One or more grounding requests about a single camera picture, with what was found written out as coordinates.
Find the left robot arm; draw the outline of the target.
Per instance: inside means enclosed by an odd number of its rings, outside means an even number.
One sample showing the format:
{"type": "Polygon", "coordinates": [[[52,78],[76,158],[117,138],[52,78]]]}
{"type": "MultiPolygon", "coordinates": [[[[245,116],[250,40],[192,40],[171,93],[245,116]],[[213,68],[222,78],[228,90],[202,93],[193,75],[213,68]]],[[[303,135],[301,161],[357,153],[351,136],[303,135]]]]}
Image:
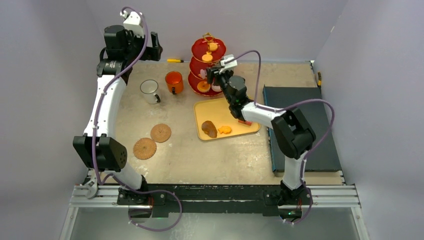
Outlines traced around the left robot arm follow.
{"type": "Polygon", "coordinates": [[[128,152],[124,145],[115,139],[115,125],[118,107],[128,85],[134,64],[141,61],[159,61],[163,48],[158,34],[148,37],[122,25],[111,25],[104,29],[105,47],[99,53],[96,66],[96,97],[89,122],[80,136],[75,136],[72,145],[82,162],[94,170],[85,183],[86,197],[94,198],[98,187],[108,178],[114,178],[129,197],[138,205],[146,203],[149,191],[145,177],[135,171],[127,162],[128,152]]]}

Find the red three tier stand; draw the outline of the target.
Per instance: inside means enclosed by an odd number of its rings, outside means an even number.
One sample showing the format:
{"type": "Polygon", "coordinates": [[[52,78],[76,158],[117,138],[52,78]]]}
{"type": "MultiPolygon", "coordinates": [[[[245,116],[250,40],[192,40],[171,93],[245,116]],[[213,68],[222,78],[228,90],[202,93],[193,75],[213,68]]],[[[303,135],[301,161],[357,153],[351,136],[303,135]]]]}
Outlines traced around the red three tier stand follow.
{"type": "Polygon", "coordinates": [[[206,69],[219,63],[220,59],[225,55],[226,51],[227,47],[225,43],[221,39],[214,37],[209,32],[205,33],[201,38],[194,42],[191,47],[192,57],[189,62],[188,83],[195,93],[205,97],[215,97],[221,93],[214,92],[211,90],[211,88],[207,93],[201,93],[197,89],[197,84],[199,82],[207,81],[206,69]],[[216,51],[208,51],[208,43],[210,42],[215,42],[218,44],[218,49],[216,51]],[[202,61],[202,55],[206,53],[209,53],[213,56],[212,62],[202,61]]]}

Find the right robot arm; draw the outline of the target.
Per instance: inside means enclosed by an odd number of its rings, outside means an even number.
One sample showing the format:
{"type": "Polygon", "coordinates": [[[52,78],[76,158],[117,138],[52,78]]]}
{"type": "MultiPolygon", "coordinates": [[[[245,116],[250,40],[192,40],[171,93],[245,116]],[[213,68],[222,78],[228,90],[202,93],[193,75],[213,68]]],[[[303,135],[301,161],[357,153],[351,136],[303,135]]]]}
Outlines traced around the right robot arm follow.
{"type": "Polygon", "coordinates": [[[245,79],[234,75],[232,70],[209,67],[206,77],[209,84],[220,87],[235,119],[259,123],[273,130],[277,145],[285,157],[280,196],[284,202],[294,203],[306,190],[304,174],[307,153],[316,140],[316,134],[301,110],[297,107],[287,110],[256,104],[247,96],[245,79]]]}

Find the orange fish cookie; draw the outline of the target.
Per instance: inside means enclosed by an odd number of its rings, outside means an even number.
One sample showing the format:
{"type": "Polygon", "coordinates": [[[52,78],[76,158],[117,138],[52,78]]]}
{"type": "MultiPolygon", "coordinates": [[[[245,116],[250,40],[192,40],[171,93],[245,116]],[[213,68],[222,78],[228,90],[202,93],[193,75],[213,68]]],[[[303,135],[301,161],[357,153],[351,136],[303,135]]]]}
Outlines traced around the orange fish cookie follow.
{"type": "Polygon", "coordinates": [[[224,125],[218,128],[220,134],[230,134],[232,132],[232,128],[230,126],[224,125]]]}

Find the red white cake slice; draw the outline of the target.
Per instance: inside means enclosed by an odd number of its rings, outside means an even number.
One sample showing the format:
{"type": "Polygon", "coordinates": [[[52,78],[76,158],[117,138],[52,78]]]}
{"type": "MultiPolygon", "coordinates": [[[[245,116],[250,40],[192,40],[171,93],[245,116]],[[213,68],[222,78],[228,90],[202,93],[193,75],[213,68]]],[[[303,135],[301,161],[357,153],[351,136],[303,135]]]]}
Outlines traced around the red white cake slice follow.
{"type": "Polygon", "coordinates": [[[251,121],[243,121],[243,120],[238,120],[238,123],[243,124],[245,126],[251,126],[253,123],[251,121]]]}

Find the round biscuit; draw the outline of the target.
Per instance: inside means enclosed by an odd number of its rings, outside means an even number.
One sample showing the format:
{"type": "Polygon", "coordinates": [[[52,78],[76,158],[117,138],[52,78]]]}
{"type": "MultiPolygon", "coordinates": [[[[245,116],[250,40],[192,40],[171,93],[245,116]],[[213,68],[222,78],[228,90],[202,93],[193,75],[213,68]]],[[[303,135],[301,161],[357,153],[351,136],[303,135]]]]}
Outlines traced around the round biscuit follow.
{"type": "Polygon", "coordinates": [[[201,59],[205,63],[210,63],[214,60],[214,57],[210,53],[206,53],[202,55],[201,59]]]}
{"type": "Polygon", "coordinates": [[[209,42],[208,43],[208,51],[214,52],[218,49],[219,45],[216,42],[209,42]]]}

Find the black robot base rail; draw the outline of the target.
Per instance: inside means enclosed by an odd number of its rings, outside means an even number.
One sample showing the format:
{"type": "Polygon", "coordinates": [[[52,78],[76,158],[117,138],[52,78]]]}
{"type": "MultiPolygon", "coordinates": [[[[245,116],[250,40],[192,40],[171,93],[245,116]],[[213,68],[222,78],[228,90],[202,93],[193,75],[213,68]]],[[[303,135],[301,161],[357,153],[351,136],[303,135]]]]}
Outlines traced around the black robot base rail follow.
{"type": "Polygon", "coordinates": [[[311,203],[311,191],[303,186],[289,190],[272,185],[159,184],[143,187],[147,194],[118,189],[117,204],[145,206],[153,217],[169,213],[261,214],[265,217],[299,218],[301,207],[311,203]]]}

